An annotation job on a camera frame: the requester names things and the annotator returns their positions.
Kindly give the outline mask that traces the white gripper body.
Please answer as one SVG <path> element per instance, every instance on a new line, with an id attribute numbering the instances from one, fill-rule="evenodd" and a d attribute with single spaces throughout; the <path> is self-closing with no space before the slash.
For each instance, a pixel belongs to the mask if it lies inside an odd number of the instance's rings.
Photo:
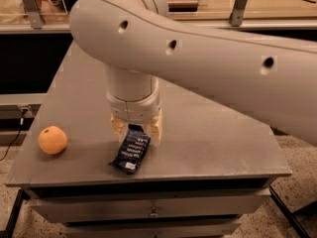
<path id="1" fill-rule="evenodd" d="M 107 92 L 110 111 L 115 119 L 130 124 L 143 124 L 157 117 L 161 111 L 159 87 L 152 94 L 138 101 L 120 100 Z"/>

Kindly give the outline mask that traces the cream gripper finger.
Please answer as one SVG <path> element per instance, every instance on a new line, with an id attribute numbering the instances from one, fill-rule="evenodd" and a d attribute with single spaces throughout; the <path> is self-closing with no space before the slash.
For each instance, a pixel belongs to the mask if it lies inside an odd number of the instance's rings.
<path id="1" fill-rule="evenodd" d="M 144 124 L 144 129 L 146 134 L 151 138 L 151 144 L 158 147 L 161 141 L 162 134 L 162 111 L 160 110 L 158 114 L 151 120 Z"/>
<path id="2" fill-rule="evenodd" d="M 111 127 L 118 141 L 123 141 L 128 132 L 128 123 L 111 116 Z"/>

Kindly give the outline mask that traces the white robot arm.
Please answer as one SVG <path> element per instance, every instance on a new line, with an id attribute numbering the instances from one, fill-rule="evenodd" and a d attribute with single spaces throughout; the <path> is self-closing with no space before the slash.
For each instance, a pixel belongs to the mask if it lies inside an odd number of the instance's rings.
<path id="1" fill-rule="evenodd" d="M 317 144 L 314 43 L 170 20 L 165 0 L 77 0 L 71 34 L 93 58 L 158 76 Z"/>

